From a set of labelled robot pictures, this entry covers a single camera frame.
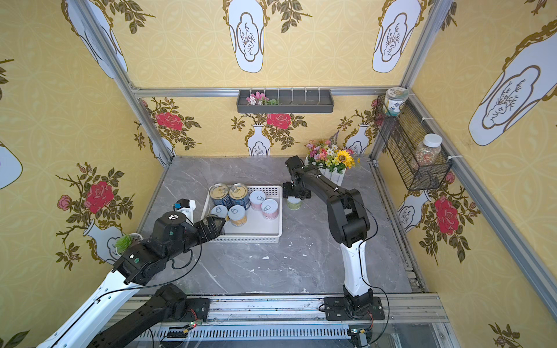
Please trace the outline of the pink flowers on shelf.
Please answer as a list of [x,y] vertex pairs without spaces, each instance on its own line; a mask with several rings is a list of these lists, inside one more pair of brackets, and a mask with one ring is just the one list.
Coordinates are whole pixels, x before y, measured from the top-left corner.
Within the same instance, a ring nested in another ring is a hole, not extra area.
[[256,91],[254,94],[250,94],[246,101],[249,105],[257,106],[257,105],[279,105],[277,99],[270,99],[264,93]]

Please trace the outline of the blue tin can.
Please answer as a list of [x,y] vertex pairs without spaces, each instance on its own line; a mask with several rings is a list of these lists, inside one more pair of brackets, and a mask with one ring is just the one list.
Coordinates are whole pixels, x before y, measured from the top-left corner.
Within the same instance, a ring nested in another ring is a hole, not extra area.
[[249,190],[245,184],[234,184],[229,189],[229,197],[233,206],[239,205],[246,210],[250,207]]
[[209,189],[209,196],[215,206],[222,205],[226,208],[232,206],[231,197],[229,196],[229,186],[226,184],[214,184]]

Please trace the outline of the yellow label white-lid can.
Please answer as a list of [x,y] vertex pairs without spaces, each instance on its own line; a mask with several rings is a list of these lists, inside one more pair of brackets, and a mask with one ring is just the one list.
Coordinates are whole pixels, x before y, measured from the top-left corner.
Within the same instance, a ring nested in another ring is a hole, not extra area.
[[217,205],[210,210],[210,214],[219,218],[229,219],[229,209],[225,205]]

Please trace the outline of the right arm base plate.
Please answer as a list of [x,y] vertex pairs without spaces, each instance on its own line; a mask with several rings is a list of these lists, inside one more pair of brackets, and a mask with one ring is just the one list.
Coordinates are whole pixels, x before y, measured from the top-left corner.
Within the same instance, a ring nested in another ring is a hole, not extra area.
[[326,297],[318,310],[325,313],[328,321],[386,319],[379,297],[373,297],[371,302],[360,307],[344,297]]

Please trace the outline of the small potted green plant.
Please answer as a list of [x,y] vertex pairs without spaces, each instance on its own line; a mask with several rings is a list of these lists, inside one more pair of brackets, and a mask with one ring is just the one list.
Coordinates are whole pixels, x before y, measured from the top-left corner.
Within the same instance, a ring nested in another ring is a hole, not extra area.
[[120,237],[115,243],[117,254],[123,255],[129,247],[141,243],[142,240],[143,237],[138,233],[131,233]]

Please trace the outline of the glass jar green label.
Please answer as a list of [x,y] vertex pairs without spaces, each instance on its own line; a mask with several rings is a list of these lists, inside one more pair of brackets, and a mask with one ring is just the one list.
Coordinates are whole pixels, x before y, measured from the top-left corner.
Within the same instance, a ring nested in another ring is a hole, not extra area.
[[409,97],[409,90],[403,87],[387,89],[384,96],[384,113],[388,116],[399,116]]

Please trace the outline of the grey wall shelf tray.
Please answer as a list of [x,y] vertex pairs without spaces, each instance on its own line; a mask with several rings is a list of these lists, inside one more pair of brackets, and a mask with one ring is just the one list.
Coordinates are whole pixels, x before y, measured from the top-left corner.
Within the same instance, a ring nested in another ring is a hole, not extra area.
[[[279,105],[249,105],[246,98],[256,91],[270,99],[277,99]],[[241,89],[236,99],[238,113],[332,113],[334,110],[332,92],[327,88],[250,88]]]

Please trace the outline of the orange label white-lid can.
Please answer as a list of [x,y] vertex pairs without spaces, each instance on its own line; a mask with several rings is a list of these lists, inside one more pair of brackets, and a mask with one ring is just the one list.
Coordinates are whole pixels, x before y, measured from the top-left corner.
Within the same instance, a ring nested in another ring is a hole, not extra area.
[[242,205],[234,205],[228,211],[229,221],[233,226],[243,226],[247,222],[247,212]]

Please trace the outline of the plastic jar white lid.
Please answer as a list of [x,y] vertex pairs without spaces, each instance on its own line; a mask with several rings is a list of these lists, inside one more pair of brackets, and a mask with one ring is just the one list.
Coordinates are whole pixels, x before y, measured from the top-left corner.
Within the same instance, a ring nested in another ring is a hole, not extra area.
[[418,170],[420,167],[433,165],[442,147],[442,137],[436,133],[428,133],[421,143],[416,146],[412,167]]

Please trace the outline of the pink label white-lid can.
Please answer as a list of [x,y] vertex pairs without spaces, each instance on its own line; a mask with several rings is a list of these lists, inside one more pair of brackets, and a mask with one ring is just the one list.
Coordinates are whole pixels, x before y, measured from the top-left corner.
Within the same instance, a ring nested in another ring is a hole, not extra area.
[[261,204],[263,217],[267,220],[275,220],[279,216],[279,203],[273,199],[267,199]]

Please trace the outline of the white perforated plastic basket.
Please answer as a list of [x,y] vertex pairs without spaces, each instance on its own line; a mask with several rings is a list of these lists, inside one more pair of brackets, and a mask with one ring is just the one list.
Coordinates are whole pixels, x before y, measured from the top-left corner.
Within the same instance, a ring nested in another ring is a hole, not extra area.
[[[246,210],[247,222],[243,226],[236,227],[229,220],[226,220],[221,235],[215,241],[220,243],[277,243],[282,235],[282,188],[270,185],[246,186],[249,193],[261,190],[266,194],[266,199],[273,199],[278,202],[279,215],[277,219],[267,220],[263,217],[262,211],[253,210],[252,207],[249,207]],[[210,210],[213,207],[215,206],[208,190],[202,216],[211,215]]]

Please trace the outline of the green label white-lid can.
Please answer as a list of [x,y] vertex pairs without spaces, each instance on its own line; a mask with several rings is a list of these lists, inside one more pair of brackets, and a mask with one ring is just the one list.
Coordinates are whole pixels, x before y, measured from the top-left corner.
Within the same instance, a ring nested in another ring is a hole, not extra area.
[[288,197],[287,198],[287,207],[290,210],[299,210],[302,206],[302,200],[296,197]]

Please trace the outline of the flower box white fence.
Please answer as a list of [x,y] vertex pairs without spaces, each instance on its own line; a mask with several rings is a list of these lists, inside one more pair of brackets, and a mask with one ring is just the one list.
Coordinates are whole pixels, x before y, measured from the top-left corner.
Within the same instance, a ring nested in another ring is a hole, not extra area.
[[319,172],[341,186],[347,169],[355,166],[354,151],[337,146],[331,140],[310,141],[305,146],[308,155],[305,163],[314,165]]

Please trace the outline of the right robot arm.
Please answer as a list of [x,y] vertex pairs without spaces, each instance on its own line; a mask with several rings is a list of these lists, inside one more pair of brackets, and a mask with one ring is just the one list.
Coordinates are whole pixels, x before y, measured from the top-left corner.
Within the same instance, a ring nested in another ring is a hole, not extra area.
[[306,200],[316,196],[326,205],[330,234],[341,247],[347,306],[352,311],[370,306],[374,293],[367,275],[365,246],[371,224],[361,193],[334,184],[298,156],[288,158],[285,164],[290,180],[283,184],[283,197]]

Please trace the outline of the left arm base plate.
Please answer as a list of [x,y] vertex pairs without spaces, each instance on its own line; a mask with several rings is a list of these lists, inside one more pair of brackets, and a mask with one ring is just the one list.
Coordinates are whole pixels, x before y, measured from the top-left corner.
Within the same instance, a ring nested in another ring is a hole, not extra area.
[[206,322],[209,310],[209,298],[189,297],[187,298],[187,310],[183,320],[188,322],[193,322],[195,320]]

